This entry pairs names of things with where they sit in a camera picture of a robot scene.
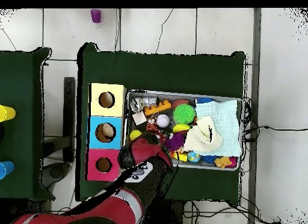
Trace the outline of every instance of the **pink box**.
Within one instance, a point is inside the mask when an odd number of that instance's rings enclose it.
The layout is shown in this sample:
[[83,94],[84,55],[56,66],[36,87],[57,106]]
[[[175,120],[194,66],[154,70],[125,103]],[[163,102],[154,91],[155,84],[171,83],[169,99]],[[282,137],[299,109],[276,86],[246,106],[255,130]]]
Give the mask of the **pink box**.
[[[114,181],[120,175],[120,165],[118,163],[118,154],[120,150],[116,149],[89,149],[88,155],[88,181]],[[107,158],[111,162],[111,169],[108,172],[100,172],[96,168],[96,162],[100,158]]]

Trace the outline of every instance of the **green spiky ball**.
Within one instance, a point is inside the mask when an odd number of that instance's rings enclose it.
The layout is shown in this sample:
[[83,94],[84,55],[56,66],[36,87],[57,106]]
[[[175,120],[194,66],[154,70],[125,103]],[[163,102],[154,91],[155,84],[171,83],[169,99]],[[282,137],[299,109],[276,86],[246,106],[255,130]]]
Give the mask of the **green spiky ball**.
[[181,104],[173,111],[173,120],[178,124],[189,124],[196,116],[194,107],[188,104]]

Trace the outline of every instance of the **black stand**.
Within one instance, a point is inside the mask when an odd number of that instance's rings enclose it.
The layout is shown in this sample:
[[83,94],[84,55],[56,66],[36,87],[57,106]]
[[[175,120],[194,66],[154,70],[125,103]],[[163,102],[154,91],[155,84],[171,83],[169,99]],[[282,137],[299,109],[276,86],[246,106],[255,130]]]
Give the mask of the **black stand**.
[[67,163],[74,161],[75,147],[75,79],[64,78],[64,104],[63,104],[63,136],[52,138],[43,143],[43,158],[56,151],[63,150],[63,163],[54,163],[42,169],[44,187],[62,180],[68,173]]

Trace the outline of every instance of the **white ball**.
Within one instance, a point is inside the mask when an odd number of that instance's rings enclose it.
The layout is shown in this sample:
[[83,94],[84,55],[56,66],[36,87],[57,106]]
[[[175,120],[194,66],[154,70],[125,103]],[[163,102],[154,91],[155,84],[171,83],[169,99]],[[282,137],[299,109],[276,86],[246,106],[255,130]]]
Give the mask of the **white ball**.
[[170,123],[170,119],[166,114],[161,114],[158,115],[156,122],[160,128],[166,128]]

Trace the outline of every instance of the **pink toy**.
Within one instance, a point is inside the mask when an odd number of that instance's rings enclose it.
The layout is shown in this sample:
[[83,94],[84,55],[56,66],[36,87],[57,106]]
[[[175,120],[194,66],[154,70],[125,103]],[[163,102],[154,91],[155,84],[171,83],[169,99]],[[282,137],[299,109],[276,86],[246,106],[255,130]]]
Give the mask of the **pink toy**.
[[236,157],[229,157],[229,160],[232,162],[232,164],[226,166],[226,168],[234,168],[236,166]]
[[[88,181],[114,181],[120,174],[118,164],[118,154],[120,150],[116,149],[89,149],[88,155]],[[97,169],[97,161],[100,158],[107,158],[111,163],[111,168],[106,172],[100,172]]]

